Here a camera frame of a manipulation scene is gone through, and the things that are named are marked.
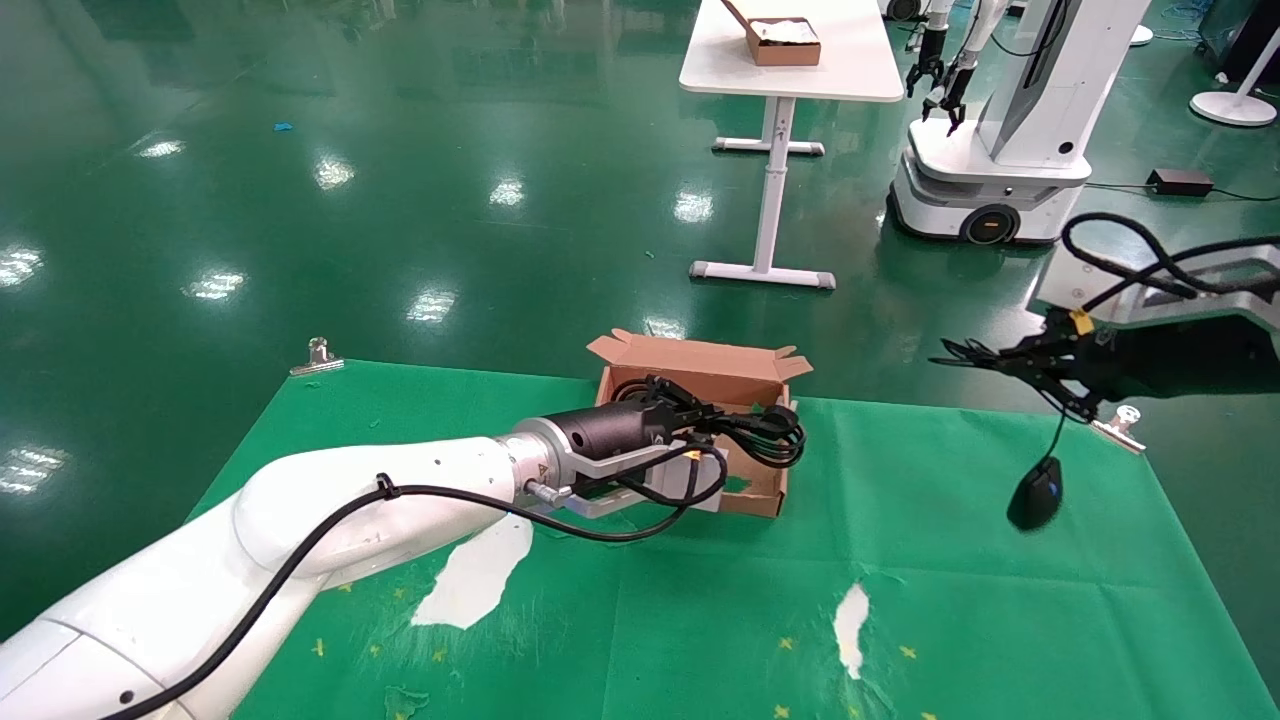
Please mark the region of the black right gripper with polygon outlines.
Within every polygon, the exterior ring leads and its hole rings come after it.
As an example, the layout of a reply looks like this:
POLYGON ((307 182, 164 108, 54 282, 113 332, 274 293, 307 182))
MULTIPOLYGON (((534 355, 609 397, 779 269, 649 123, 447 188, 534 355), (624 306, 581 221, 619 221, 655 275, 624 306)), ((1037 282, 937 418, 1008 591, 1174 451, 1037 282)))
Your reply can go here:
POLYGON ((1279 392, 1276 336, 1248 318, 1201 318, 1078 334, 1025 337, 1009 348, 941 340, 941 366, 1020 366, 1020 380, 1074 421, 1098 419, 1100 398, 1176 398, 1279 392), (1075 354, 1075 380, 1047 366, 1075 354))

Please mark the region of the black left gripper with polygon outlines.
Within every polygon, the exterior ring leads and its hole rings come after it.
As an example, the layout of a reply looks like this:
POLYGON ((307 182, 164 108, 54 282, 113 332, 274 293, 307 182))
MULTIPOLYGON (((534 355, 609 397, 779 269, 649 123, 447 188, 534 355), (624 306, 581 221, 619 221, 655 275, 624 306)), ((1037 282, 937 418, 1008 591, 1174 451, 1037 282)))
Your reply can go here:
POLYGON ((724 413, 678 383, 648 375, 645 398, 609 402, 570 413, 570 443, 576 455, 603 460, 653 445, 672 436, 722 433, 724 413))

